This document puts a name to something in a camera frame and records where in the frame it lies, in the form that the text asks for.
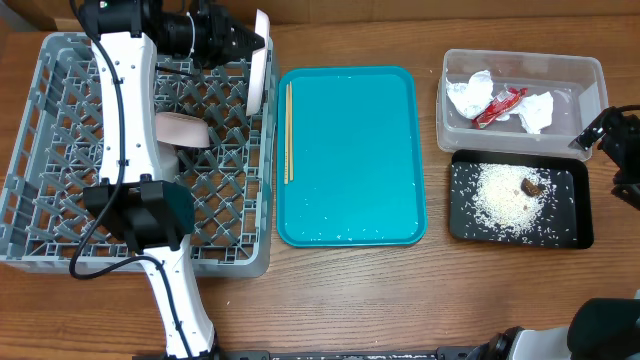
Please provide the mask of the large white plate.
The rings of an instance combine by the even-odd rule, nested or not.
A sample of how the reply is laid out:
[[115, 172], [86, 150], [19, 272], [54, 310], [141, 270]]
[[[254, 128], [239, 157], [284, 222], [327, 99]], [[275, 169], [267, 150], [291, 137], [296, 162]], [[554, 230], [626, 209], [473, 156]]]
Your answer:
[[261, 108], [266, 76], [270, 20], [268, 15], [260, 9], [256, 10], [254, 30], [256, 34], [262, 38], [264, 44], [254, 51], [251, 57], [248, 96], [246, 101], [247, 116], [257, 114]]

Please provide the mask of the white tissue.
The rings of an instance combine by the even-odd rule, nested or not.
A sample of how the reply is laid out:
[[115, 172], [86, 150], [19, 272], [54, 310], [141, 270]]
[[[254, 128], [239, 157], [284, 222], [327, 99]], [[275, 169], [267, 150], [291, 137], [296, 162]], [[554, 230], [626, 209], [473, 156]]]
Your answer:
[[521, 125], [529, 134], [540, 134], [543, 128], [552, 124], [554, 99], [549, 92], [541, 95], [524, 97], [520, 103], [510, 111], [511, 115], [518, 115]]
[[474, 73], [468, 82], [446, 81], [446, 93], [460, 115], [474, 119], [494, 99], [494, 83], [489, 70]]

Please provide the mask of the brown food piece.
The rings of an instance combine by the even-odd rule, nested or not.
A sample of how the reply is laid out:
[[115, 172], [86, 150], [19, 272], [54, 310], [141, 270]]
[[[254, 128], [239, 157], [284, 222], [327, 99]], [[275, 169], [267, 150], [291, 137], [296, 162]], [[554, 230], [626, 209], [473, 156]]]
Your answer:
[[540, 197], [545, 193], [543, 184], [536, 184], [528, 178], [524, 178], [521, 182], [522, 192], [529, 197]]

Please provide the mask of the red snack wrapper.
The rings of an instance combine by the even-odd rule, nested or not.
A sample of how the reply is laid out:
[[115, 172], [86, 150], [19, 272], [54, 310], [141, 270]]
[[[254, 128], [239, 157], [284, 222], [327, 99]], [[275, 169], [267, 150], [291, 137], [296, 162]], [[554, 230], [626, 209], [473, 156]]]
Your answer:
[[501, 115], [515, 108], [527, 94], [527, 88], [507, 88], [501, 91], [489, 105], [473, 120], [477, 129], [484, 129], [497, 120]]

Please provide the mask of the small pink white bowl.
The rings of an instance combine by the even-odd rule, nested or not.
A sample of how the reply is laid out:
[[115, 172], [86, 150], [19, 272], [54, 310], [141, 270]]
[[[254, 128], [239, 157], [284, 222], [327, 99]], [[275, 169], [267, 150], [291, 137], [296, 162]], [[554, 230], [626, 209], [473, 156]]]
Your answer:
[[200, 118], [175, 112], [155, 116], [157, 140], [170, 145], [206, 148], [210, 145], [208, 124]]

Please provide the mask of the pile of white rice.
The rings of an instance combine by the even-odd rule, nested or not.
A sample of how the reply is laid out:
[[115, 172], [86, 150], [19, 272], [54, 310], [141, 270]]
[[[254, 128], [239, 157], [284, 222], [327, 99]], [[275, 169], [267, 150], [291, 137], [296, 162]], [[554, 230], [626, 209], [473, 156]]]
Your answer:
[[[543, 184], [544, 195], [525, 195], [524, 178]], [[449, 210], [449, 230], [458, 239], [550, 248], [577, 245], [573, 176], [566, 170], [456, 162], [451, 166]]]

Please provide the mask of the wooden chopstick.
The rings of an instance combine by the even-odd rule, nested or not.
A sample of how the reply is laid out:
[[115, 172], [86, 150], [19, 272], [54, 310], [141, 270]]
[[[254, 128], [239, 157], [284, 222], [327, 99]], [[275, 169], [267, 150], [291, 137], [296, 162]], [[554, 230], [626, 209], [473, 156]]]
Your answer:
[[284, 163], [284, 185], [288, 185], [290, 182], [290, 147], [291, 147], [291, 100], [292, 91], [291, 83], [286, 86], [286, 103], [285, 103], [285, 163]]
[[288, 182], [294, 180], [294, 148], [293, 148], [293, 84], [288, 84], [287, 95], [287, 126], [288, 126]]

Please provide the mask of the grey bowl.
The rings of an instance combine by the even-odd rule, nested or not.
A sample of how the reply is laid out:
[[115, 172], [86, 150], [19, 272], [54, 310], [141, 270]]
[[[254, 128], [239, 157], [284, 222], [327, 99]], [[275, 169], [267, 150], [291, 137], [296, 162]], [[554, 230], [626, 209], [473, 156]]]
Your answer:
[[179, 171], [179, 160], [175, 147], [172, 144], [158, 142], [158, 151], [162, 179], [174, 182]]

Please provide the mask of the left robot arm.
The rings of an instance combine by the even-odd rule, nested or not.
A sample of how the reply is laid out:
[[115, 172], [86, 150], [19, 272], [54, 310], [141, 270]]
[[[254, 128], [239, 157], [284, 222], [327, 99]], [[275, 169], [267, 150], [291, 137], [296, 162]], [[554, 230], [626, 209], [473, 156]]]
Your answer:
[[156, 64], [162, 54], [204, 69], [249, 60], [246, 111], [255, 114], [266, 85], [269, 17], [258, 12], [248, 28], [212, 1], [195, 1], [177, 13], [159, 1], [87, 1], [73, 12], [91, 41], [101, 86], [99, 181], [83, 191], [93, 227], [125, 242], [142, 265], [164, 326], [165, 357], [218, 359], [222, 353], [190, 254], [194, 200], [175, 180], [177, 148], [208, 147], [206, 125], [155, 110]]

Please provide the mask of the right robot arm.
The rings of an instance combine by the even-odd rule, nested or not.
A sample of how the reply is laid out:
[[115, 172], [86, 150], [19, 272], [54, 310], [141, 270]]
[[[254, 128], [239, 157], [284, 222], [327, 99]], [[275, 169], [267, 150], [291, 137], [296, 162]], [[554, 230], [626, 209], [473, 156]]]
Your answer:
[[[617, 166], [612, 194], [639, 207], [639, 107], [603, 110], [571, 143], [596, 146]], [[567, 327], [544, 331], [513, 327], [466, 356], [483, 359], [637, 359], [639, 299], [593, 298]]]

